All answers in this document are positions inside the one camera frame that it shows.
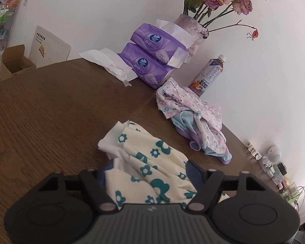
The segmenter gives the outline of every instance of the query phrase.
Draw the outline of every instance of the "pink vase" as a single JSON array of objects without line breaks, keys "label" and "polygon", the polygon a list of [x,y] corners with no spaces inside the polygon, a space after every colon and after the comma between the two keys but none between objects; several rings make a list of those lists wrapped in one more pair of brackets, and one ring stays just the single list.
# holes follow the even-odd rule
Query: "pink vase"
[{"label": "pink vase", "polygon": [[208,38],[209,31],[207,28],[203,27],[198,21],[185,14],[180,14],[178,19],[175,20],[174,24],[178,25],[179,27],[183,28],[185,31],[196,37],[196,41],[192,44],[191,47],[188,48],[189,56],[184,61],[184,63],[189,63],[192,56],[197,52],[199,46],[202,45],[205,39]]}]

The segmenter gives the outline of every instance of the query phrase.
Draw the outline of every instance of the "tissue pack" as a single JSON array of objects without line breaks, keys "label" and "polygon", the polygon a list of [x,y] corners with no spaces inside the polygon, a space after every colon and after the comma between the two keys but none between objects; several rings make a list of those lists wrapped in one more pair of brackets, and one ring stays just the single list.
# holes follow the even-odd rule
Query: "tissue pack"
[{"label": "tissue pack", "polygon": [[189,55],[188,49],[167,32],[150,24],[134,31],[131,41],[160,62],[180,68]]},{"label": "tissue pack", "polygon": [[128,43],[119,56],[145,83],[157,89],[170,76],[173,67],[150,56],[139,46]]}]

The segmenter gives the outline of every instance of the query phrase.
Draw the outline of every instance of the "white bottle cap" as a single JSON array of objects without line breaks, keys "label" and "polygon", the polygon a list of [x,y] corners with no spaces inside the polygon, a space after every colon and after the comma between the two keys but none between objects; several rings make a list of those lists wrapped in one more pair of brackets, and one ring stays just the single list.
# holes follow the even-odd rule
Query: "white bottle cap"
[{"label": "white bottle cap", "polygon": [[223,62],[226,62],[226,60],[227,60],[227,58],[223,54],[220,54],[218,58],[220,60],[222,60]]}]

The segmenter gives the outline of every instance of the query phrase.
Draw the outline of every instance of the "white tissue paper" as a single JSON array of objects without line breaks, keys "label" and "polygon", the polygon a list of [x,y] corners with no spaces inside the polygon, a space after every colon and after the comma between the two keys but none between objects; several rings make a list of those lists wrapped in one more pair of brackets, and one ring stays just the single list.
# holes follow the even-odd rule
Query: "white tissue paper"
[{"label": "white tissue paper", "polygon": [[191,47],[191,45],[196,41],[196,37],[192,36],[189,32],[174,23],[158,19],[156,27],[176,38],[186,48]]},{"label": "white tissue paper", "polygon": [[131,86],[129,82],[138,77],[119,55],[108,48],[103,48],[100,51],[92,49],[79,55],[90,62],[103,66],[108,73],[122,81],[124,86]]}]

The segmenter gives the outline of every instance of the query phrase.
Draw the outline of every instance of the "wooden table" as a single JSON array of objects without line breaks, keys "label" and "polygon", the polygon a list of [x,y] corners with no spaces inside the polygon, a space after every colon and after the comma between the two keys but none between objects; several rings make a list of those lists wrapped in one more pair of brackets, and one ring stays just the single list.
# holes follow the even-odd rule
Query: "wooden table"
[{"label": "wooden table", "polygon": [[53,171],[77,174],[107,162],[97,143],[117,121],[128,119],[183,152],[205,169],[228,175],[248,170],[271,188],[239,139],[225,126],[233,159],[190,149],[157,108],[155,91],[140,79],[132,87],[84,59],[53,64],[0,82],[0,243],[9,243],[3,227],[6,210]]}]

